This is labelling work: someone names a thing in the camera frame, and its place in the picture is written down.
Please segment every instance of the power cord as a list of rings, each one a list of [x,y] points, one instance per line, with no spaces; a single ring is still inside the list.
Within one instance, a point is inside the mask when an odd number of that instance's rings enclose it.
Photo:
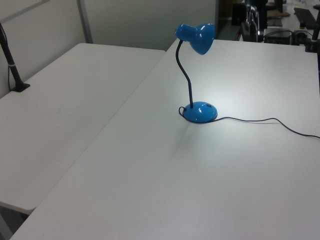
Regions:
[[[183,106],[179,107],[179,114],[184,118],[185,116],[181,113],[180,109],[185,109]],[[301,136],[304,136],[304,137],[311,137],[311,138],[317,138],[317,139],[320,139],[320,136],[316,136],[316,135],[309,135],[309,134],[303,134],[303,133],[300,133],[300,132],[297,132],[295,130],[292,130],[291,128],[287,127],[285,124],[283,124],[279,119],[275,118],[275,117],[270,117],[270,118],[267,118],[267,119],[262,119],[262,120],[243,120],[243,119],[239,119],[239,118],[235,118],[235,117],[230,117],[230,116],[225,116],[225,117],[221,117],[221,118],[218,118],[218,119],[215,119],[215,120],[212,120],[212,121],[209,121],[207,123],[214,123],[214,122],[218,122],[218,121],[221,121],[221,120],[224,120],[224,119],[230,119],[230,120],[235,120],[235,121],[240,121],[240,122],[244,122],[244,123],[258,123],[258,122],[265,122],[265,121],[268,121],[268,120],[276,120],[278,121],[282,126],[284,126],[286,129],[288,129],[289,131],[295,133],[295,134],[298,134],[298,135],[301,135]]]

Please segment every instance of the black flexible neck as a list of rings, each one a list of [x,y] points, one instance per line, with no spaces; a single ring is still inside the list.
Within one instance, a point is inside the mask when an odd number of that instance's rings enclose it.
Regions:
[[[5,31],[4,31],[1,23],[0,23],[0,44],[1,44],[6,61],[8,62],[8,66],[12,72],[12,75],[13,75],[13,78],[15,81],[15,88],[12,90],[20,93],[23,90],[25,90],[26,88],[28,88],[30,86],[30,84],[26,84],[21,81],[16,64],[15,64],[14,59],[11,55],[10,50],[9,50],[8,40],[7,40]]]
[[[192,109],[194,107],[194,102],[192,100],[192,88],[191,88],[191,81],[190,81],[190,78],[188,77],[186,71],[184,70],[184,68],[182,67],[180,61],[179,61],[179,50],[180,50],[180,47],[181,47],[181,44],[183,43],[184,41],[183,40],[180,40],[179,41],[179,44],[178,44],[178,47],[176,48],[176,51],[175,51],[175,59],[176,59],[176,62],[178,63],[181,71],[183,72],[186,80],[188,81],[188,87],[189,87],[189,98],[190,98],[190,108]]]

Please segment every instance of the blue lamp shade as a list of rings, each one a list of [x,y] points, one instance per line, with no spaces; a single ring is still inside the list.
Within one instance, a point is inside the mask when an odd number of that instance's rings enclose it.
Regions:
[[[214,42],[216,28],[212,23],[204,23],[196,27],[180,24],[175,30],[175,35],[178,39],[189,42],[198,54],[204,55]]]

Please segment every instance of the white desk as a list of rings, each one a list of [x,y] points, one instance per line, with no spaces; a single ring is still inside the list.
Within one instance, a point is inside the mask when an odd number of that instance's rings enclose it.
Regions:
[[[164,53],[79,44],[0,99],[0,205],[30,214]]]
[[[177,44],[12,240],[319,239],[320,141],[279,124],[185,121]],[[316,54],[215,40],[203,56],[184,43],[180,61],[218,117],[320,134]]]

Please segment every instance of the electronic device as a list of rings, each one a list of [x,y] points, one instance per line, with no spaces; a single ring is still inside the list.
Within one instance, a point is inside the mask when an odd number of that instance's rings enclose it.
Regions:
[[[305,27],[307,29],[309,30],[315,29],[316,19],[311,14],[309,9],[295,7],[294,14],[296,15],[300,23],[305,23]]]
[[[264,42],[267,44],[291,44],[291,32],[285,28],[267,28],[264,32]]]
[[[213,25],[212,23],[205,23],[200,24],[196,27],[192,27],[186,24],[180,24],[175,30],[175,35],[178,39],[180,39],[178,47],[176,48],[175,59],[186,80],[188,81],[189,88],[190,104],[188,104],[186,107],[183,107],[182,116],[192,123],[209,123],[212,120],[216,119],[218,115],[217,109],[207,102],[193,102],[190,78],[188,77],[186,71],[180,63],[179,50],[181,44],[185,41],[189,42],[193,50],[195,50],[198,54],[206,54],[211,48],[211,45],[216,37],[215,25]]]

